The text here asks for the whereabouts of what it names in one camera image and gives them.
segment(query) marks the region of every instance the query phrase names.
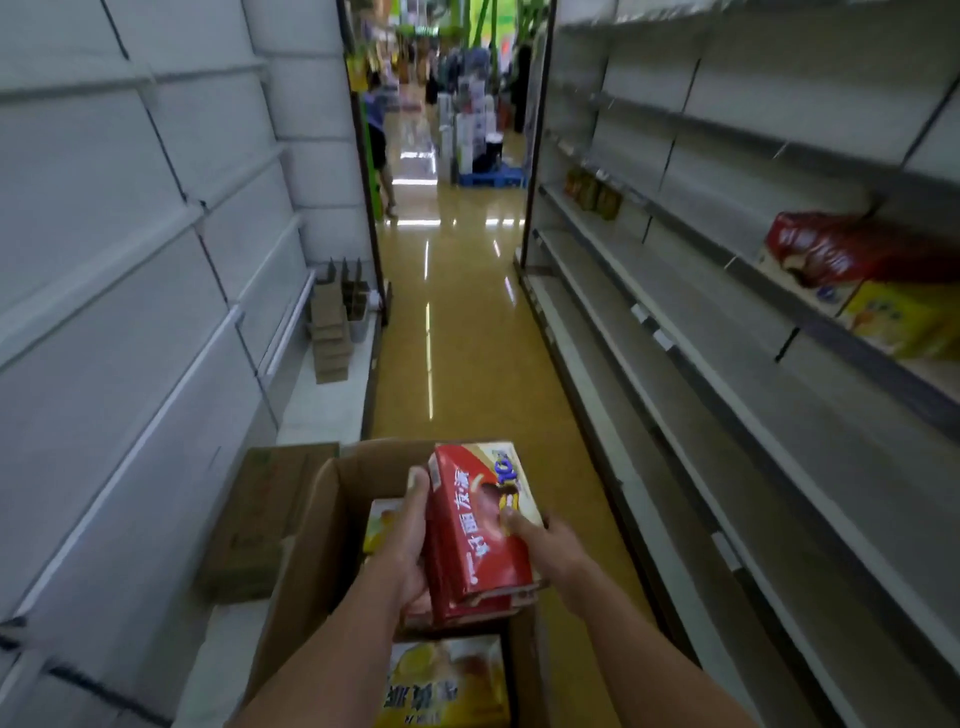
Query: shiny floor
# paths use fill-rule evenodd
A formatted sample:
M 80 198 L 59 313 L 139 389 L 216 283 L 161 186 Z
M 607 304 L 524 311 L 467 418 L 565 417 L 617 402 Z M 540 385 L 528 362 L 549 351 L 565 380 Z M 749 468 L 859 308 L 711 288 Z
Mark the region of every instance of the shiny floor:
M 373 437 L 513 441 L 540 508 L 570 522 L 649 617 L 516 280 L 513 257 L 526 191 L 438 182 L 426 113 L 391 114 L 388 124 L 398 217 L 381 225 L 379 234 L 394 298 L 383 335 Z M 520 161 L 522 155 L 523 139 L 508 135 L 505 157 Z M 541 605 L 554 725 L 616 725 L 583 625 L 552 591 Z

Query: yellow product box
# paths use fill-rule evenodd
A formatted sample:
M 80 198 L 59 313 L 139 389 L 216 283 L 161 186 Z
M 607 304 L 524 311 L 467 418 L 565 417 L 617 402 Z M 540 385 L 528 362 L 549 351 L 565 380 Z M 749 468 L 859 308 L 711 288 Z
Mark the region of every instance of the yellow product box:
M 896 359 L 950 357 L 960 337 L 960 286 L 868 280 L 840 318 Z
M 500 638 L 398 643 L 374 728 L 507 728 L 510 700 Z
M 364 553 L 376 553 L 402 505 L 401 497 L 377 498 L 371 503 L 370 516 L 367 518 L 367 532 L 363 539 Z

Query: floor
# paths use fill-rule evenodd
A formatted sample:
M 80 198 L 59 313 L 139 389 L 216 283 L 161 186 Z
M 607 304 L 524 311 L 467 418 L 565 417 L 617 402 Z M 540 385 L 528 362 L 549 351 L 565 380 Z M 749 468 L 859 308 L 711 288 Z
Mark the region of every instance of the floor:
M 398 217 L 379 241 L 394 299 L 372 436 L 513 441 L 541 509 L 570 522 L 653 620 L 516 280 L 526 190 L 438 182 L 426 114 L 391 114 L 388 125 Z M 521 163 L 522 138 L 505 147 Z M 554 724 L 616 725 L 582 623 L 552 591 L 541 606 Z

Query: open cardboard box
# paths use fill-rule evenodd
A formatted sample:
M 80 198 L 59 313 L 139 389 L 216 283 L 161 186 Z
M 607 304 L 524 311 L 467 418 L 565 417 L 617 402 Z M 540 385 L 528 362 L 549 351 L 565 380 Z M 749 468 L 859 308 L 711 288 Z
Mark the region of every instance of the open cardboard box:
M 321 468 L 289 564 L 276 586 L 244 703 L 339 604 L 356 572 L 371 501 L 403 497 L 408 471 L 414 465 L 425 465 L 434 445 L 423 440 L 362 442 Z M 522 610 L 487 626 L 501 636 L 511 686 L 512 723 L 519 728 L 546 728 L 549 714 L 536 609 Z

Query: woman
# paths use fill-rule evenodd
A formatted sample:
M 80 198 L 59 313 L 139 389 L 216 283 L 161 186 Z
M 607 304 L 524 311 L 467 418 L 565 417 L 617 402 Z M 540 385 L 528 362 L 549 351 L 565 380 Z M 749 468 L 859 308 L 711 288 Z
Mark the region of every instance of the woman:
M 373 169 L 380 175 L 380 186 L 387 193 L 387 215 L 396 217 L 396 198 L 394 197 L 394 175 L 387 161 L 387 130 L 384 121 L 387 116 L 387 99 L 382 93 L 380 74 L 371 72 L 367 77 L 369 91 L 363 95 L 367 111 L 367 132 L 370 138 L 370 151 L 373 157 Z

